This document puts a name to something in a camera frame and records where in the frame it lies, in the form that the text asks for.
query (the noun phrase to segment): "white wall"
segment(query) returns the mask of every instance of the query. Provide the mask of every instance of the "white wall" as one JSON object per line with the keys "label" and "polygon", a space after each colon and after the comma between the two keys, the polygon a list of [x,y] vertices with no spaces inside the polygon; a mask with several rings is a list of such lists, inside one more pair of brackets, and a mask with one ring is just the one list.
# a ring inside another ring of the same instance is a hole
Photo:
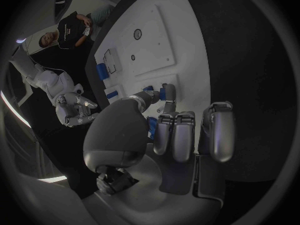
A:
{"label": "white wall", "polygon": [[[78,14],[87,15],[93,12],[95,9],[104,6],[105,4],[106,3],[102,0],[73,0],[68,10],[62,16],[62,19],[67,17],[74,11],[77,11]],[[39,40],[41,36],[43,36],[45,33],[54,32],[56,29],[57,29],[57,25],[54,25],[34,33],[30,37],[28,37],[25,42],[22,43],[24,49],[25,50],[28,49],[29,54],[34,54],[43,49],[47,49],[47,48],[41,48],[39,46]]]}

